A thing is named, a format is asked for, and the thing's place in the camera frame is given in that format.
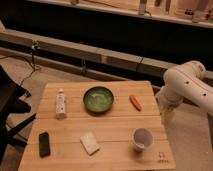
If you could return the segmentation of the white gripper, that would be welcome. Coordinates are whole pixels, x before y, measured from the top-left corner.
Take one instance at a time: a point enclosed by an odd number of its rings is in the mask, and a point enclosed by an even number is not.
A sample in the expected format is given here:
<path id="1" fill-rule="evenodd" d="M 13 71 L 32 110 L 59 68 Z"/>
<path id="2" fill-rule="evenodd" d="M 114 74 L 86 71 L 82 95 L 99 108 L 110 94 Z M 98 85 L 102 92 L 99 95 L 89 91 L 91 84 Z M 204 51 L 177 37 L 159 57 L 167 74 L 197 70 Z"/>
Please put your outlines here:
<path id="1" fill-rule="evenodd" d="M 162 87 L 155 97 L 160 111 L 164 112 L 163 124 L 167 125 L 174 117 L 174 112 L 172 110 L 182 103 L 182 96 L 169 87 Z"/>

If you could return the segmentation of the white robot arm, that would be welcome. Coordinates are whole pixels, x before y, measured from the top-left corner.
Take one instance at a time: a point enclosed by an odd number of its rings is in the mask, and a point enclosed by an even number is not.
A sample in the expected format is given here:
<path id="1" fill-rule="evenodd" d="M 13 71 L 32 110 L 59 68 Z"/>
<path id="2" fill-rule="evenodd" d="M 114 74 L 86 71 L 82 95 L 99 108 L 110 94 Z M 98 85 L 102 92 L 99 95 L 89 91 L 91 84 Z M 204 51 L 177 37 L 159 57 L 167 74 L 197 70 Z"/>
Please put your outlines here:
<path id="1" fill-rule="evenodd" d="M 164 85 L 156 100 L 164 124 L 169 123 L 173 110 L 186 98 L 207 113 L 211 147 L 213 150 L 213 87 L 202 81 L 206 69 L 199 61 L 173 66 L 164 72 Z"/>

